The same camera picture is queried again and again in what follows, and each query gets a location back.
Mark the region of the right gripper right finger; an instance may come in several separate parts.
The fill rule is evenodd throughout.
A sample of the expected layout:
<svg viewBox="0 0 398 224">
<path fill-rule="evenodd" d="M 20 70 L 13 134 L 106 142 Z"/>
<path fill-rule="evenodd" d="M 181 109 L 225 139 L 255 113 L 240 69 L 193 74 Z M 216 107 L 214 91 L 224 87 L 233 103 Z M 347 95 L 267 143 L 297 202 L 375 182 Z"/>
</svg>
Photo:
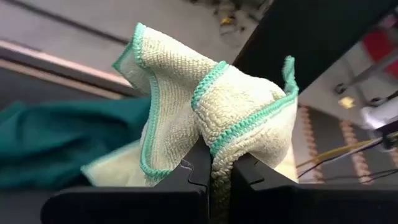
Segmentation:
<svg viewBox="0 0 398 224">
<path fill-rule="evenodd" d="M 398 224 L 398 185 L 298 184 L 250 154 L 231 180 L 229 224 Z"/>
</svg>

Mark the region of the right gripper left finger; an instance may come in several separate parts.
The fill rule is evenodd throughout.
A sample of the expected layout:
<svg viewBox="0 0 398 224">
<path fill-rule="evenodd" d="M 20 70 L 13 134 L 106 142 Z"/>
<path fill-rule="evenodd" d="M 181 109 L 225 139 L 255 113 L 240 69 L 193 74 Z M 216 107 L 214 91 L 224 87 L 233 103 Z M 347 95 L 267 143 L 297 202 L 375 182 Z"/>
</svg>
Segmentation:
<svg viewBox="0 0 398 224">
<path fill-rule="evenodd" d="M 199 139 L 154 187 L 75 187 L 50 197 L 42 224 L 209 224 L 209 148 Z"/>
</svg>

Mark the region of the dark green microfiber towel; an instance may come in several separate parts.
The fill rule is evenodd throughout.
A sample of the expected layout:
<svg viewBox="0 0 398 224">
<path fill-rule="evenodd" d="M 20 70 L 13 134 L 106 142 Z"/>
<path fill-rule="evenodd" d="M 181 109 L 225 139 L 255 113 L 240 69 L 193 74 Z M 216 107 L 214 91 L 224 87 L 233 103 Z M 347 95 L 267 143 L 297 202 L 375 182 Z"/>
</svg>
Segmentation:
<svg viewBox="0 0 398 224">
<path fill-rule="evenodd" d="M 59 189 L 83 165 L 140 138 L 149 98 L 68 101 L 0 111 L 0 190 Z"/>
</svg>

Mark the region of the cream towel with teal edge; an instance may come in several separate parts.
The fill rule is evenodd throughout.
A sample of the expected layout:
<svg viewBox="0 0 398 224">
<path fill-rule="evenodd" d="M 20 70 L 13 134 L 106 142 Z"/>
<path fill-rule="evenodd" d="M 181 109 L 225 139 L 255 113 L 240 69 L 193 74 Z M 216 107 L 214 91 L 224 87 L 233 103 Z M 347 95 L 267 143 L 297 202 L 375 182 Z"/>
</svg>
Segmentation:
<svg viewBox="0 0 398 224">
<path fill-rule="evenodd" d="M 274 168 L 292 147 L 299 88 L 291 56 L 279 87 L 138 24 L 113 66 L 150 94 L 150 111 L 140 139 L 81 168 L 95 186 L 152 187 L 203 138 L 213 158 L 212 221 L 227 224 L 233 163 L 251 154 Z"/>
</svg>

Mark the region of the black orange-striped floor mat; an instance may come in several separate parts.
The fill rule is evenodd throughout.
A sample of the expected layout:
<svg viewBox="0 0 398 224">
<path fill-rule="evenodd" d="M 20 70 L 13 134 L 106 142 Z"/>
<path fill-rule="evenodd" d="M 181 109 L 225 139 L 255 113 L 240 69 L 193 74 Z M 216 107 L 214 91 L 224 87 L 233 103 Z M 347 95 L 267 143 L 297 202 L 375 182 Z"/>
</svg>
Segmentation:
<svg viewBox="0 0 398 224">
<path fill-rule="evenodd" d="M 317 184 L 386 184 L 398 185 L 398 148 L 384 152 L 380 144 L 336 162 L 314 166 L 316 156 L 325 152 L 373 139 L 377 136 L 350 121 L 330 116 L 321 111 L 301 106 L 297 111 L 293 135 L 293 150 L 300 183 Z"/>
</svg>

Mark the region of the yellow star paper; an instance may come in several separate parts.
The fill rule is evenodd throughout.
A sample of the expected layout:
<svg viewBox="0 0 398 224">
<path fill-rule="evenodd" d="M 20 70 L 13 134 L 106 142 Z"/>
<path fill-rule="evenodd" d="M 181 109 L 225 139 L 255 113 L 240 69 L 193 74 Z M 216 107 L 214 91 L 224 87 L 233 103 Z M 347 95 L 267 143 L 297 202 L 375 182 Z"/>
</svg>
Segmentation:
<svg viewBox="0 0 398 224">
<path fill-rule="evenodd" d="M 345 96 L 338 101 L 339 105 L 342 106 L 344 109 L 350 109 L 355 107 L 355 99 L 350 96 Z"/>
</svg>

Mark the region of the black divider panel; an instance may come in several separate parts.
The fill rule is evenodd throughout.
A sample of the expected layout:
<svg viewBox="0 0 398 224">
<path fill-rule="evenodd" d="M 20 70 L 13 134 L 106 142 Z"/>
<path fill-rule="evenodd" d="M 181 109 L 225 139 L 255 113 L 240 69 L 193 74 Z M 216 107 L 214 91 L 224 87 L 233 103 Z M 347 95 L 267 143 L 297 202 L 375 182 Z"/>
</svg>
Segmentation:
<svg viewBox="0 0 398 224">
<path fill-rule="evenodd" d="M 304 91 L 396 6 L 398 0 L 274 0 L 233 65 L 283 86 L 283 62 L 293 56 Z"/>
</svg>

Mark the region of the red box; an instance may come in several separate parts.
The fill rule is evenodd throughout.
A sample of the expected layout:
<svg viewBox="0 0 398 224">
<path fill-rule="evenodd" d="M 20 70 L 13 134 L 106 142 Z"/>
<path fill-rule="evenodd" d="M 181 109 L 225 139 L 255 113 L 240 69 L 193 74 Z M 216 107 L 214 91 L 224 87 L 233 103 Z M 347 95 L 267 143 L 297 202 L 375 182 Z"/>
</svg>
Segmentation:
<svg viewBox="0 0 398 224">
<path fill-rule="evenodd" d="M 398 49 L 398 46 L 389 40 L 387 34 L 381 30 L 374 30 L 366 34 L 362 40 L 373 62 L 379 62 L 382 58 Z M 398 59 L 384 69 L 392 77 L 398 80 Z"/>
</svg>

